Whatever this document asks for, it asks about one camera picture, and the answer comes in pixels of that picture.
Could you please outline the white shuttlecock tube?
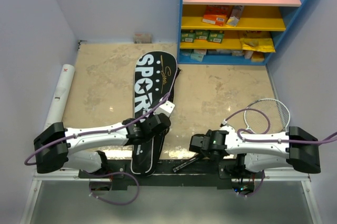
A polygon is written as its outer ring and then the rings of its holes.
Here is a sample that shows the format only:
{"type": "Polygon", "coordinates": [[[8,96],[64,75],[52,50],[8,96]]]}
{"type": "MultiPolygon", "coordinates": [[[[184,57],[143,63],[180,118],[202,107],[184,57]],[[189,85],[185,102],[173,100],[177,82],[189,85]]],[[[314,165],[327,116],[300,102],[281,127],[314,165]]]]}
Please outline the white shuttlecock tube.
{"type": "Polygon", "coordinates": [[[61,122],[72,86],[74,73],[74,66],[70,64],[63,65],[43,130],[46,130],[55,122],[61,122]]]}

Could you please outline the black racket cover bag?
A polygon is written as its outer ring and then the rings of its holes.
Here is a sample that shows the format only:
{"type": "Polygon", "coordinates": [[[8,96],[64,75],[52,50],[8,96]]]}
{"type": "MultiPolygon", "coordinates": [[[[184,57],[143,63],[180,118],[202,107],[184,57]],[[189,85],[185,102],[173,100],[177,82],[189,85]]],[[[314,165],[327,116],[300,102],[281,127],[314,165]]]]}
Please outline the black racket cover bag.
{"type": "MultiPolygon", "coordinates": [[[[138,118],[154,108],[169,93],[173,102],[174,83],[179,73],[174,55],[164,51],[150,51],[141,56],[135,65],[133,79],[133,116],[138,118]]],[[[131,172],[138,176],[154,173],[169,130],[151,141],[132,148],[131,172]]]]}

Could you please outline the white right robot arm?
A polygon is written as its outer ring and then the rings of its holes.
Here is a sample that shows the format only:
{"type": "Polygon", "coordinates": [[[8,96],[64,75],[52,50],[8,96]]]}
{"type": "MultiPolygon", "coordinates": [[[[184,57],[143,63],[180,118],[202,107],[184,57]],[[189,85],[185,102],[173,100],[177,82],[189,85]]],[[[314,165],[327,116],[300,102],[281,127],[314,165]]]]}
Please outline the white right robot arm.
{"type": "Polygon", "coordinates": [[[235,155],[235,164],[223,168],[234,177],[247,178],[266,169],[283,167],[308,174],[321,172],[317,138],[297,126],[280,133],[238,135],[233,127],[225,125],[193,135],[189,150],[218,163],[235,155]]]}

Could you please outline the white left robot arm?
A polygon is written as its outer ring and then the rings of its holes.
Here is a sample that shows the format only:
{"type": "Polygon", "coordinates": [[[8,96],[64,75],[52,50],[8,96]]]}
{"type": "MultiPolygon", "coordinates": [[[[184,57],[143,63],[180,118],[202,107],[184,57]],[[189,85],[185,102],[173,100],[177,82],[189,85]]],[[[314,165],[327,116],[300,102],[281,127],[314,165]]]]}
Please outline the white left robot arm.
{"type": "Polygon", "coordinates": [[[163,134],[171,126],[164,113],[93,129],[66,129],[56,122],[34,139],[37,172],[51,173],[69,163],[71,156],[105,146],[139,145],[163,134]]]}

